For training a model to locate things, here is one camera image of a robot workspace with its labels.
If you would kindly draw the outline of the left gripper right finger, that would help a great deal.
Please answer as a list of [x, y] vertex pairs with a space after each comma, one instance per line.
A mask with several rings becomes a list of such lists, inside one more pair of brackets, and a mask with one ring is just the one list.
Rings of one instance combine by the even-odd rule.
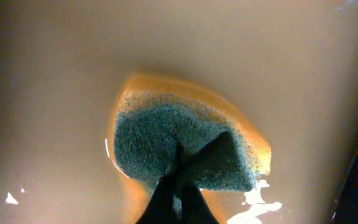
[[181, 191], [182, 224], [219, 224], [194, 185], [185, 185]]

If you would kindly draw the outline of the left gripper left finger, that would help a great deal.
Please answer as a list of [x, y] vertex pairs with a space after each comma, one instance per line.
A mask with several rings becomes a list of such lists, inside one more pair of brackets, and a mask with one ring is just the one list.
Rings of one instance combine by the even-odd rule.
[[173, 210], [173, 196], [175, 194], [175, 182], [182, 168], [182, 145], [176, 143], [174, 170], [159, 179], [156, 189], [148, 206], [137, 220], [136, 224], [172, 224], [175, 223]]

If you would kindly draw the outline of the green yellow sponge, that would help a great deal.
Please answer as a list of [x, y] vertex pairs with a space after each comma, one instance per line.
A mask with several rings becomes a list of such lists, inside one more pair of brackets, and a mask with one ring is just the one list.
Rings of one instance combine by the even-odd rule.
[[269, 143], [233, 104], [202, 86], [134, 73], [112, 109], [106, 150], [124, 190], [122, 223], [136, 222], [159, 178], [195, 184], [218, 220], [218, 195], [249, 192], [269, 175]]

